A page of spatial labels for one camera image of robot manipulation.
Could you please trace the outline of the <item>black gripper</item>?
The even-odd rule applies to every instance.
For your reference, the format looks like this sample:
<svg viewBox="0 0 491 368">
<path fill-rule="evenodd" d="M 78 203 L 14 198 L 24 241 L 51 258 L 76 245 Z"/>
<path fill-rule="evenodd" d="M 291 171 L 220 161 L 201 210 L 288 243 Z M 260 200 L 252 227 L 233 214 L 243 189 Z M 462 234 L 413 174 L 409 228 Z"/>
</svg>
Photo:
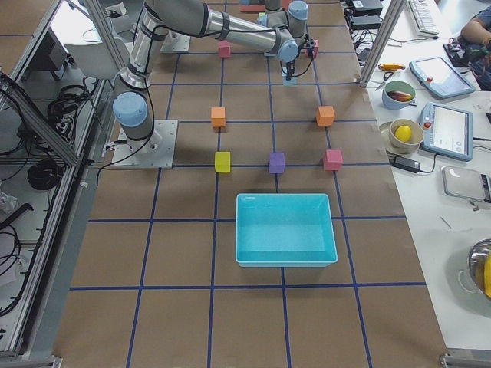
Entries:
<svg viewBox="0 0 491 368">
<path fill-rule="evenodd" d="M 286 75 L 294 75 L 295 74 L 295 62 L 289 61 L 285 65 L 285 74 Z"/>
</svg>

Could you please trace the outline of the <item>person forearm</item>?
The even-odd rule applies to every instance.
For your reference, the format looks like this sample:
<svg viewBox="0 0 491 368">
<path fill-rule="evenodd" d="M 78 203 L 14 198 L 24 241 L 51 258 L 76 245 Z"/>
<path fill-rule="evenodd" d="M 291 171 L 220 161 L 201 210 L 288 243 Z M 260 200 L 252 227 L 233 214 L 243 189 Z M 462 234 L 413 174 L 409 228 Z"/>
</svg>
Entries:
<svg viewBox="0 0 491 368">
<path fill-rule="evenodd" d="M 490 8 L 478 13 L 462 28 L 460 35 L 471 44 L 490 43 Z"/>
</svg>

